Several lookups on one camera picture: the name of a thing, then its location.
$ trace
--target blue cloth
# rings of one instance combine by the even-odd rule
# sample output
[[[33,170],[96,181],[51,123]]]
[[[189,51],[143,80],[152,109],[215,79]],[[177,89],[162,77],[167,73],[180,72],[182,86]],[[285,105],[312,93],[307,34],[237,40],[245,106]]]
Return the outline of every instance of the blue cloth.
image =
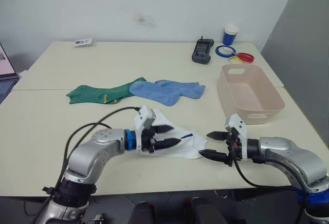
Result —
[[[199,85],[199,83],[181,83],[170,80],[159,80],[155,83],[163,87],[178,89],[181,96],[194,99],[199,99],[206,88],[204,85]]]
[[[129,87],[129,92],[146,99],[172,106],[179,96],[198,99],[202,96],[205,86],[199,83],[180,83],[169,80],[159,80],[155,83],[138,81]]]
[[[147,81],[137,81],[129,87],[129,92],[146,99],[160,102],[166,106],[174,105],[179,98],[178,89],[162,87]]]

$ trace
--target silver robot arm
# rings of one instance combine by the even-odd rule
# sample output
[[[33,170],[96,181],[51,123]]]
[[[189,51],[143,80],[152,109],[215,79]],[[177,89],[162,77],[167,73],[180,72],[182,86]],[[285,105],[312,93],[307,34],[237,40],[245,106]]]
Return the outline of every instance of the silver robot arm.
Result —
[[[307,194],[305,212],[311,223],[329,223],[329,177],[323,161],[313,152],[303,150],[286,138],[249,139],[247,126],[237,115],[226,121],[228,132],[211,132],[207,136],[226,140],[229,154],[213,150],[199,151],[204,157],[232,166],[236,160],[252,159],[282,171],[300,198]]]
[[[168,125],[152,126],[155,118],[154,112],[143,106],[135,117],[135,130],[100,130],[88,142],[79,145],[72,152],[64,178],[37,223],[79,223],[88,207],[90,195],[96,191],[95,183],[112,157],[126,150],[152,153],[180,142],[176,138],[155,140],[153,136],[156,133],[173,129]]]

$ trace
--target floor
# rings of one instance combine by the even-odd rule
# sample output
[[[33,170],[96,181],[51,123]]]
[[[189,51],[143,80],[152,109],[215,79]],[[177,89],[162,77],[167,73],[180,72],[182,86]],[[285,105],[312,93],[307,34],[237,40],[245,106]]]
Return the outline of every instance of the floor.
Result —
[[[237,200],[241,193],[244,200]],[[237,193],[233,190],[145,193],[91,197],[84,221],[103,213],[108,224],[124,224],[128,222],[135,204],[147,201],[155,207],[157,223],[183,223],[182,208],[192,197],[202,197],[215,204],[228,223],[245,219],[247,224],[291,224],[295,222],[299,210],[295,193],[289,191],[269,192],[250,198],[245,198],[242,191]],[[39,205],[39,202],[31,200],[0,197],[0,223],[30,223],[32,217],[28,215],[35,213]],[[307,223],[304,215],[301,224]]]

